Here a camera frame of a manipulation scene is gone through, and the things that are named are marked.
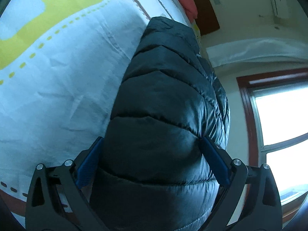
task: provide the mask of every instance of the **bed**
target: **bed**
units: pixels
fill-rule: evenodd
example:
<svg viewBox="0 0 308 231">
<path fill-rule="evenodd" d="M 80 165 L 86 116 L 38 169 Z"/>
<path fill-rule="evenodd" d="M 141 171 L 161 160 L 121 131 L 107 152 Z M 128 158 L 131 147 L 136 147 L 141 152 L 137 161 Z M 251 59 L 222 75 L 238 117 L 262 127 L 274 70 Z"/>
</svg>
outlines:
<svg viewBox="0 0 308 231">
<path fill-rule="evenodd" d="M 21 224 L 34 168 L 104 136 L 152 17 L 191 26 L 178 0 L 11 0 L 0 18 L 0 195 Z M 63 204 L 67 212 L 69 206 Z"/>
</svg>

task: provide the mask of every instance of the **blue gripper pad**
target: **blue gripper pad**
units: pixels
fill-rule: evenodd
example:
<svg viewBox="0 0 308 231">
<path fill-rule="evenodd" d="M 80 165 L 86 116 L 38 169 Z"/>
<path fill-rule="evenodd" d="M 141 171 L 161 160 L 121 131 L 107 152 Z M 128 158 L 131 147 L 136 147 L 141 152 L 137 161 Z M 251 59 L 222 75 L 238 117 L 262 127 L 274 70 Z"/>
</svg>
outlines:
<svg viewBox="0 0 308 231">
<path fill-rule="evenodd" d="M 77 169 L 77 179 L 75 181 L 75 184 L 79 189 L 84 186 L 87 186 L 92 180 L 94 173 L 97 169 L 103 142 L 104 138 L 97 138 L 88 150 L 84 150 L 78 155 L 79 157 L 77 158 L 81 158 L 83 155 L 86 155 L 86 157 Z"/>
<path fill-rule="evenodd" d="M 224 187 L 230 186 L 229 169 L 220 155 L 215 150 L 216 147 L 206 138 L 203 137 L 200 142 L 200 151 L 213 171 L 217 182 Z"/>
</svg>

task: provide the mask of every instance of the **brown headboard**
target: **brown headboard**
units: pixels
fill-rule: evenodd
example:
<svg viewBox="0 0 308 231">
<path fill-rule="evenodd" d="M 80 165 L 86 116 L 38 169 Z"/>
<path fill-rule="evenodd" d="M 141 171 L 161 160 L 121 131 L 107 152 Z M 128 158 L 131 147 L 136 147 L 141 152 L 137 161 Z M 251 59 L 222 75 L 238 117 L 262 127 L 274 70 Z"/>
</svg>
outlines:
<svg viewBox="0 0 308 231">
<path fill-rule="evenodd" d="M 196 24 L 201 35 L 206 35 L 220 29 L 210 0 L 194 0 L 198 10 Z"/>
</svg>

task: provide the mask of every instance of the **window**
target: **window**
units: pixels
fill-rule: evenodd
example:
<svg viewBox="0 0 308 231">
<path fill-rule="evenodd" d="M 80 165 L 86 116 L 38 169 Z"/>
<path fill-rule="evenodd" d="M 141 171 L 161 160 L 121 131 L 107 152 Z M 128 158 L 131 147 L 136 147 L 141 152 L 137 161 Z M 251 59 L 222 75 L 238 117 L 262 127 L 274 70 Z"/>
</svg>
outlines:
<svg viewBox="0 0 308 231">
<path fill-rule="evenodd" d="M 308 194 L 308 68 L 237 81 L 246 117 L 249 165 L 271 167 L 286 222 Z"/>
<path fill-rule="evenodd" d="M 308 83 L 252 90 L 259 164 L 273 172 L 281 204 L 308 191 Z"/>
</svg>

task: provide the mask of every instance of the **yellow pattern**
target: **yellow pattern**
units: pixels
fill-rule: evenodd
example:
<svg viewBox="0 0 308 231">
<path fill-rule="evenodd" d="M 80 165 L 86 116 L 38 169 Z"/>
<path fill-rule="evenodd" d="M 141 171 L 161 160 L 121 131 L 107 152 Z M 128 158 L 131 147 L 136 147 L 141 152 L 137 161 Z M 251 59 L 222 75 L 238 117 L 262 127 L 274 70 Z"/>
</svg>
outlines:
<svg viewBox="0 0 308 231">
<path fill-rule="evenodd" d="M 22 69 L 24 66 L 26 66 L 25 62 L 23 62 L 19 67 Z"/>
<path fill-rule="evenodd" d="M 42 0 L 45 11 L 25 24 L 13 37 L 0 40 L 0 70 L 8 66 L 43 33 L 76 12 L 103 0 Z"/>
<path fill-rule="evenodd" d="M 199 46 L 201 46 L 201 35 L 200 35 L 200 30 L 199 30 L 199 27 L 197 26 L 195 20 L 192 22 L 192 29 L 193 29 L 193 31 L 194 31 L 194 33 L 195 33 L 195 36 L 196 36 L 196 39 L 197 39 L 197 41 L 198 41 Z"/>
<path fill-rule="evenodd" d="M 101 8 L 103 8 L 105 5 L 107 5 L 108 4 L 108 2 L 110 2 L 110 0 L 108 0 L 104 5 L 101 5 L 100 7 Z M 47 38 L 47 41 L 49 41 L 49 40 L 51 40 L 52 39 L 52 36 L 49 36 L 48 38 Z M 43 46 L 45 46 L 44 45 L 44 43 L 41 43 L 39 46 L 38 46 L 38 48 L 42 48 Z M 33 57 L 35 57 L 36 56 L 36 54 L 35 53 L 32 53 L 30 56 L 29 56 L 29 58 L 33 58 Z M 26 66 L 26 63 L 25 62 L 23 62 L 19 67 L 22 69 L 23 67 L 25 67 Z M 4 80 L 0 80 L 0 85 L 2 85 L 4 83 Z"/>
</svg>

